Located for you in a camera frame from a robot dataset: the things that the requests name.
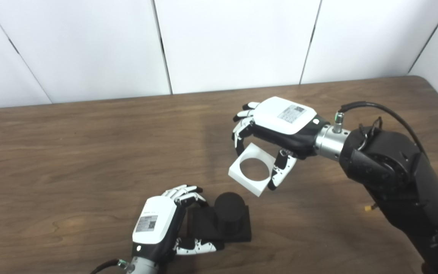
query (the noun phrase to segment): silver cylindrical joint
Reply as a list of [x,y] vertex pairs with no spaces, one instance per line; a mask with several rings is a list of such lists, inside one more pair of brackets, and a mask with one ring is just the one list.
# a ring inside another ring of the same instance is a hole
[[335,133],[333,125],[325,125],[315,138],[315,151],[318,155],[339,161],[344,142],[351,131],[341,128],[339,133]]
[[342,132],[342,124],[344,122],[344,113],[336,112],[336,116],[334,117],[334,127],[332,131],[336,134]]
[[157,274],[158,265],[151,260],[134,257],[127,267],[127,274]]

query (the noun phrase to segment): cable connector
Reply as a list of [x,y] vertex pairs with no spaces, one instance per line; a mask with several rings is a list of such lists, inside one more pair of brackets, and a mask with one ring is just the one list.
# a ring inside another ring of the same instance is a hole
[[343,123],[344,123],[344,113],[336,112],[336,116],[334,117],[334,126],[332,127],[332,132],[341,133]]

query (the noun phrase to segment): wood grain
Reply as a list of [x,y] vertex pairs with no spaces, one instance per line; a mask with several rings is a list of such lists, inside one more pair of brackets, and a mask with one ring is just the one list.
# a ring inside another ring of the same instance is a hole
[[[176,258],[170,274],[419,274],[409,241],[378,210],[364,212],[370,197],[335,162],[300,161],[260,198],[228,177],[232,117],[271,96],[326,118],[354,100],[384,104],[412,125],[438,173],[438,94],[415,76],[0,109],[0,274],[86,274],[129,259],[145,200],[179,184],[203,187],[211,203],[242,195],[253,238]],[[379,114],[353,110],[346,128]],[[386,129],[403,130],[383,117]]]

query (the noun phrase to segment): robotic hand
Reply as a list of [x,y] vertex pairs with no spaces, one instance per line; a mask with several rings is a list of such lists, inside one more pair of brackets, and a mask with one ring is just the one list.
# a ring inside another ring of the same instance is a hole
[[113,265],[129,274],[156,274],[159,266],[170,262],[175,255],[195,255],[223,249],[222,242],[178,237],[187,207],[194,203],[208,206],[198,194],[201,192],[202,189],[197,186],[181,185],[161,196],[148,198],[133,231],[132,261],[111,260],[91,274]]
[[283,182],[297,159],[317,154],[316,137],[330,128],[314,109],[278,97],[245,104],[233,121],[239,121],[232,135],[238,156],[244,151],[244,139],[251,135],[281,147],[268,183],[271,190]]
[[[344,113],[375,107],[400,122],[411,141],[399,132],[382,130],[379,117],[372,126],[343,129]],[[304,105],[278,97],[243,106],[232,139],[236,152],[254,135],[281,147],[268,184],[274,190],[296,159],[324,156],[339,162],[346,176],[363,184],[386,219],[402,230],[425,261],[426,274],[438,274],[438,177],[410,126],[394,111],[371,102],[341,106],[331,125]]]

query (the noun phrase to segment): barcode label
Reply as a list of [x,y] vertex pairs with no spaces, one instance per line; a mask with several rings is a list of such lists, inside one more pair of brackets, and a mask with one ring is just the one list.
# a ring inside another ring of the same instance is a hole
[[305,112],[305,109],[296,106],[291,105],[287,107],[280,115],[278,115],[278,118],[287,121],[288,123],[293,124],[302,114]]
[[158,215],[143,216],[138,221],[136,226],[136,232],[147,232],[155,230],[155,224],[157,223]]

